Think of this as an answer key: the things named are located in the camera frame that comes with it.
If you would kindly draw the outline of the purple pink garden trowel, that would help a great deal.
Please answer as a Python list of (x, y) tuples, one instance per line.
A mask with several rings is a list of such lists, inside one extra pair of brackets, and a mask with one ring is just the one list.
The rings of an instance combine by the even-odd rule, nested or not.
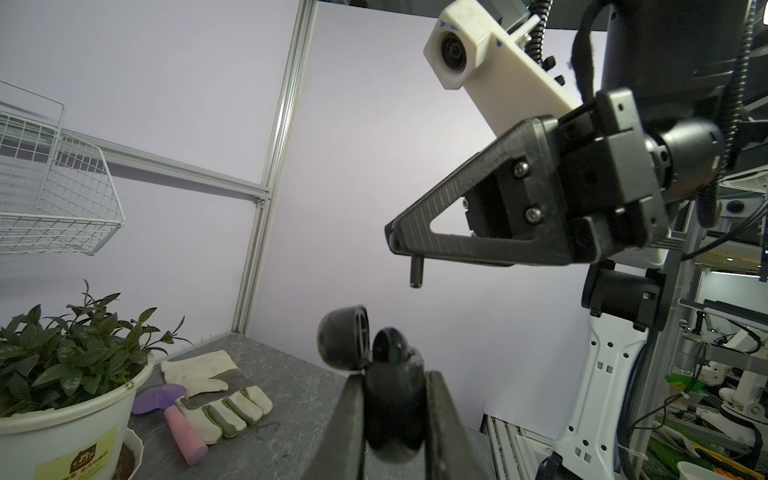
[(131, 412), (144, 415), (155, 410), (162, 411), (186, 464), (195, 466), (207, 456), (208, 446), (176, 405), (176, 401), (186, 392), (186, 388), (178, 384), (146, 388), (136, 395)]

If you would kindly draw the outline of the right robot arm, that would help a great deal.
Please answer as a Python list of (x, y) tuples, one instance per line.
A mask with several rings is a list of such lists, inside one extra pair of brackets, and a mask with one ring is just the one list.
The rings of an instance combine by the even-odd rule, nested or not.
[(425, 56), (443, 87), (467, 91), (495, 140), (393, 219), (392, 252), (423, 263), (561, 266), (589, 271), (590, 347), (565, 431), (541, 479), (631, 474), (623, 457), (630, 393), (660, 333), (685, 255), (633, 276), (628, 249), (667, 237), (684, 201), (716, 221), (716, 183), (740, 123), (754, 1), (593, 1), (571, 48), (578, 89), (550, 77), (541, 18), (502, 27), (477, 1), (440, 14)]

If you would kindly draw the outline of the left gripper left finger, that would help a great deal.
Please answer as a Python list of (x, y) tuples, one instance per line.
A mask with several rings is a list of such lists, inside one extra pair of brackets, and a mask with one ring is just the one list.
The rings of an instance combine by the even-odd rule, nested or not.
[(303, 479), (364, 478), (364, 377), (350, 375)]

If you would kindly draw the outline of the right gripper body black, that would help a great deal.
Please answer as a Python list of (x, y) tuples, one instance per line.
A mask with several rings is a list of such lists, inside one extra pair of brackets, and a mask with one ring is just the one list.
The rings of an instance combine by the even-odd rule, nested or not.
[(669, 219), (633, 94), (603, 90), (558, 121), (558, 175), (577, 258), (663, 239)]

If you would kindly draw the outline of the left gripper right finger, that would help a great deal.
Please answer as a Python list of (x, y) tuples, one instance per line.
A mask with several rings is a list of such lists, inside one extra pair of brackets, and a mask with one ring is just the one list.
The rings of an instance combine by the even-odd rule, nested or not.
[(437, 371), (426, 373), (425, 475), (432, 480), (489, 478)]

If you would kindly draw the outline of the black earbud one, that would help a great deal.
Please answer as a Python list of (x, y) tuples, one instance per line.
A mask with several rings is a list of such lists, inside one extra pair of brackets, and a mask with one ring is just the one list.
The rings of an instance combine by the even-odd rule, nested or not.
[(424, 258), (421, 256), (412, 256), (410, 263), (409, 284), (411, 288), (419, 289), (423, 285), (424, 277)]
[(374, 338), (372, 361), (382, 364), (402, 364), (410, 358), (410, 345), (406, 337), (394, 327), (380, 330)]

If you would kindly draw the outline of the black earbud charging case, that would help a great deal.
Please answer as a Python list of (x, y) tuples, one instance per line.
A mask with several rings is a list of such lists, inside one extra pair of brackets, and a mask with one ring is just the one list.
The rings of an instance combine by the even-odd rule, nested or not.
[(409, 344), (406, 363), (373, 362), (376, 335), (363, 305), (339, 308), (320, 322), (318, 351), (327, 365), (364, 377), (365, 441), (380, 460), (405, 463), (417, 454), (425, 437), (424, 361)]

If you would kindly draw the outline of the potted green plant white pot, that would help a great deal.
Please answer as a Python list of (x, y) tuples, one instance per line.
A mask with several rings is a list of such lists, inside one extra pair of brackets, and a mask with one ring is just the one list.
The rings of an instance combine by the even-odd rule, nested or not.
[(118, 298), (85, 291), (62, 315), (34, 306), (2, 328), (2, 478), (112, 478), (154, 353), (183, 340), (151, 325), (154, 308), (121, 318)]

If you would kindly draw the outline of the white plant saucer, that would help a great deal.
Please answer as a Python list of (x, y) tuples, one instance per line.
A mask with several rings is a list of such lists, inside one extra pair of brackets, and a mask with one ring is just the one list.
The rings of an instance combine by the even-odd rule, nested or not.
[(113, 480), (132, 480), (141, 467), (144, 443), (130, 428), (126, 430)]

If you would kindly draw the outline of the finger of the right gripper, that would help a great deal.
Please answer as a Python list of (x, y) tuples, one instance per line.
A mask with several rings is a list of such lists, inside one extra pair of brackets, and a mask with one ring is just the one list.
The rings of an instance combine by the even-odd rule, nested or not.
[[(493, 266), (597, 262), (595, 231), (568, 216), (557, 130), (551, 116), (512, 127), (386, 225), (390, 250)], [(459, 199), (468, 204), (470, 235), (434, 231), (433, 220)]]

